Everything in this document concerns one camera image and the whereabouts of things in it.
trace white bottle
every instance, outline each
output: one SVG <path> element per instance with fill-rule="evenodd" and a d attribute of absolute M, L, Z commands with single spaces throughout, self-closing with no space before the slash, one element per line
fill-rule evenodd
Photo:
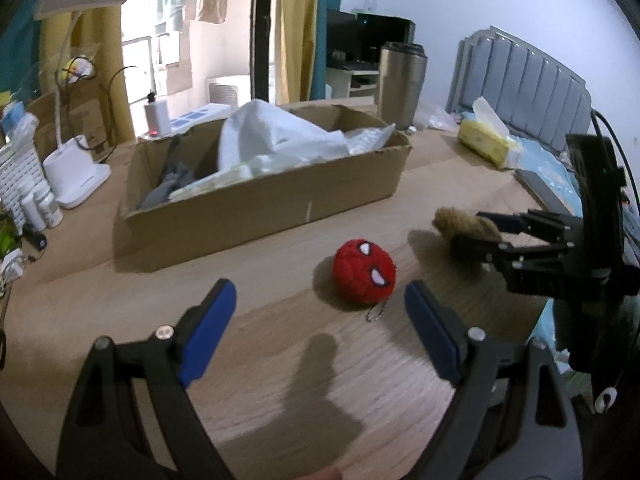
<path fill-rule="evenodd" d="M 52 228 L 62 222 L 62 211 L 60 211 L 60 206 L 46 180 L 34 186 L 33 199 L 36 201 L 38 211 L 47 223 L 47 227 Z"/>
<path fill-rule="evenodd" d="M 20 205 L 22 206 L 24 215 L 27 218 L 27 222 L 31 224 L 31 227 L 33 227 L 34 231 L 39 233 L 44 231 L 44 228 L 47 225 L 42 219 L 42 216 L 40 216 L 38 206 L 35 199 L 33 198 L 33 186 L 33 177 L 31 177 L 31 175 L 27 175 L 23 177 L 20 181 L 20 184 L 18 184 L 18 192 L 20 192 L 20 196 L 22 197 L 22 199 L 20 200 Z"/>
<path fill-rule="evenodd" d="M 164 137 L 171 133 L 171 119 L 166 101 L 156 101 L 156 94 L 150 92 L 145 105 L 146 124 L 149 126 L 149 135 L 152 137 Z"/>

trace stainless steel tumbler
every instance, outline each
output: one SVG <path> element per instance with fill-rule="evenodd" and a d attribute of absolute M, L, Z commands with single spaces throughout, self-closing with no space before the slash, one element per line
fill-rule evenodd
<path fill-rule="evenodd" d="M 378 117 L 398 130 L 414 123 L 418 99 L 427 72 L 427 56 L 418 44 L 388 42 L 380 52 L 376 89 Z"/>

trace wooden tabletop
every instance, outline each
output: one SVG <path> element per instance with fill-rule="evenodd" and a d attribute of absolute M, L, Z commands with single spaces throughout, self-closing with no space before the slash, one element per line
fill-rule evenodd
<path fill-rule="evenodd" d="M 459 266 L 431 227 L 440 206 L 519 212 L 534 200 L 511 173 L 495 171 L 450 134 L 418 132 L 412 145 L 388 200 L 152 274 L 119 274 L 112 263 L 111 228 L 132 148 L 117 149 L 110 179 L 65 212 L 12 291 L 0 399 L 36 455 L 54 467 L 66 405 L 98 336 L 147 338 L 226 277 L 238 287 L 238 308 L 189 394 L 237 478 L 287 480 L 332 463 L 347 479 L 405 474 L 452 390 L 405 314 L 404 286 L 423 279 L 467 324 L 519 342 L 545 303 L 507 293 L 495 271 Z M 331 283 L 333 254 L 357 237 L 379 243 L 398 266 L 396 291 L 373 323 L 338 300 Z M 148 395 L 138 393 L 156 456 L 170 464 Z"/>

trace cardboard box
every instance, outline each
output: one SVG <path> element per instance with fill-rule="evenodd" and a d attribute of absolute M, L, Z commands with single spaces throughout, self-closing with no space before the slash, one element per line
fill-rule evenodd
<path fill-rule="evenodd" d="M 292 111 L 327 131 L 383 126 L 376 117 L 342 106 Z M 202 178 L 216 171 L 224 120 L 199 124 L 180 138 L 178 160 Z M 159 183 L 172 139 L 135 148 L 126 194 L 114 230 L 116 267 L 149 272 L 228 249 L 391 196 L 411 145 L 394 132 L 377 152 L 296 168 L 175 203 L 137 210 Z"/>
<path fill-rule="evenodd" d="M 89 147 L 100 145 L 92 150 L 94 160 L 102 160 L 111 151 L 107 142 L 107 132 L 102 119 L 100 108 L 100 86 L 95 79 L 80 80 L 68 85 L 69 90 L 69 119 L 73 128 L 66 122 L 66 106 L 61 111 L 62 141 L 71 138 L 71 132 L 84 135 Z M 27 111 L 35 115 L 40 124 L 34 136 L 34 144 L 38 158 L 43 161 L 56 149 L 56 109 L 53 92 L 33 100 Z"/>

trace lamp base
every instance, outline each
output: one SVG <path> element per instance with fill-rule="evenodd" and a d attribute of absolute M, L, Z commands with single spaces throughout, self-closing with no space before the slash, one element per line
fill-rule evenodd
<path fill-rule="evenodd" d="M 86 145 L 84 136 L 76 139 Z M 96 164 L 89 152 L 82 150 L 75 139 L 65 142 L 42 163 L 45 175 L 58 204 L 72 209 L 98 189 L 110 176 L 107 164 Z"/>

